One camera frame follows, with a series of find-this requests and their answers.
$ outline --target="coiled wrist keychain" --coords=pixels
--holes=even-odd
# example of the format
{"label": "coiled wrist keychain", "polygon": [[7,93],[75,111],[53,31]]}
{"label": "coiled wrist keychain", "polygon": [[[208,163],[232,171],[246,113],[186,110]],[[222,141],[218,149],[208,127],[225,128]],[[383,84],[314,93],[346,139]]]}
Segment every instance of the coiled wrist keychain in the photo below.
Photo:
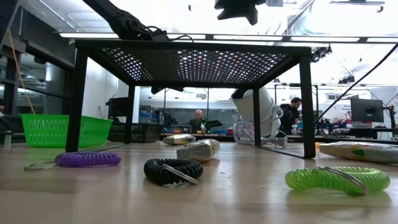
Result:
{"label": "coiled wrist keychain", "polygon": [[154,184],[178,184],[189,181],[198,184],[203,166],[197,161],[183,159],[150,159],[144,165],[145,176]]}
{"label": "coiled wrist keychain", "polygon": [[359,167],[316,167],[297,169],[285,176],[292,189],[323,188],[340,190],[351,195],[366,195],[379,192],[390,184],[390,177],[383,171]]}
{"label": "coiled wrist keychain", "polygon": [[115,152],[80,151],[59,154],[54,161],[38,162],[24,167],[25,171],[36,171],[60,167],[92,167],[92,166],[116,166],[122,161],[122,157]]}

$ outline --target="bald man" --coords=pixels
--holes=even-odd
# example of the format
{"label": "bald man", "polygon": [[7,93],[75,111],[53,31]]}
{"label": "bald man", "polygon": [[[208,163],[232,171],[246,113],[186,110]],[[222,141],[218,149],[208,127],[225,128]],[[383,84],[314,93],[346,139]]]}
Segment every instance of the bald man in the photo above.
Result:
{"label": "bald man", "polygon": [[201,119],[203,112],[201,110],[195,111],[195,119],[189,121],[189,125],[191,126],[191,133],[197,133],[197,131],[201,131]]}

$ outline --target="metal key ring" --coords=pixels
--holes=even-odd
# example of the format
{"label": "metal key ring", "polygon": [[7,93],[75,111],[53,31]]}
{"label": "metal key ring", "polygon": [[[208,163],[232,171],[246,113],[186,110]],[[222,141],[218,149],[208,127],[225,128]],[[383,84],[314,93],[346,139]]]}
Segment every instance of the metal key ring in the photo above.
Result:
{"label": "metal key ring", "polygon": [[[43,164],[53,164],[51,166],[42,166],[42,167],[35,167],[38,165],[43,165]],[[54,167],[57,167],[58,164],[56,164],[54,161],[47,161],[47,162],[37,162],[35,164],[31,164],[28,166],[24,167],[24,171],[37,171],[37,170],[45,170],[45,169],[51,169]]]}
{"label": "metal key ring", "polygon": [[170,166],[167,165],[167,164],[163,164],[163,168],[164,168],[165,170],[168,170],[168,171],[170,171],[171,173],[173,173],[173,174],[179,176],[179,177],[184,178],[185,180],[187,180],[187,181],[189,181],[189,182],[191,182],[191,183],[193,183],[193,184],[199,184],[199,180],[196,180],[195,178],[192,178],[192,177],[188,176],[187,174],[184,174],[183,172],[180,172],[180,171],[174,169],[173,167],[170,167]]}
{"label": "metal key ring", "polygon": [[347,180],[349,180],[350,182],[352,182],[353,184],[357,185],[359,188],[361,188],[363,190],[363,195],[366,195],[368,193],[368,188],[357,178],[353,177],[352,175],[349,175],[341,170],[338,169],[334,169],[331,167],[316,167],[317,169],[320,170],[325,170],[334,174],[337,174]]}

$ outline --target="table leg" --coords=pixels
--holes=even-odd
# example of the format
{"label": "table leg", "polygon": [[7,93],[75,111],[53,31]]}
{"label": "table leg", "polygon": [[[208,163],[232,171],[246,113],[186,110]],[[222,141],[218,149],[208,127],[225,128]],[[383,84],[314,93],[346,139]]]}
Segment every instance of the table leg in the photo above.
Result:
{"label": "table leg", "polygon": [[129,86],[129,105],[128,105],[128,113],[126,118],[126,124],[124,125],[124,143],[131,143],[131,132],[132,132],[132,112],[134,110],[134,92],[136,90],[135,86]]}
{"label": "table leg", "polygon": [[70,112],[66,152],[77,152],[80,139],[81,111],[85,93],[86,69],[89,51],[78,49],[76,54],[75,72],[72,75],[72,93],[70,97]]}
{"label": "table leg", "polygon": [[254,117],[254,145],[261,146],[261,124],[260,124],[260,95],[259,89],[253,89],[253,117]]}
{"label": "table leg", "polygon": [[304,158],[315,157],[315,133],[313,125],[312,84],[310,56],[300,57],[300,85],[304,130]]}

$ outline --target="purple coiled keychain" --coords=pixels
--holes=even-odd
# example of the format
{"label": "purple coiled keychain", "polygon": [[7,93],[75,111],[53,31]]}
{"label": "purple coiled keychain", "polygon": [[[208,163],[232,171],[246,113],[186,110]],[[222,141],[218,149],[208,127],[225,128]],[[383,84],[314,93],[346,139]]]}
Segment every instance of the purple coiled keychain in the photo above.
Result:
{"label": "purple coiled keychain", "polygon": [[[91,167],[91,166],[116,166],[122,161],[122,157],[115,152],[93,152],[80,151],[59,154],[54,161],[39,162],[25,166],[25,171],[35,171],[60,167]],[[53,164],[51,166],[37,167],[42,164]]]}

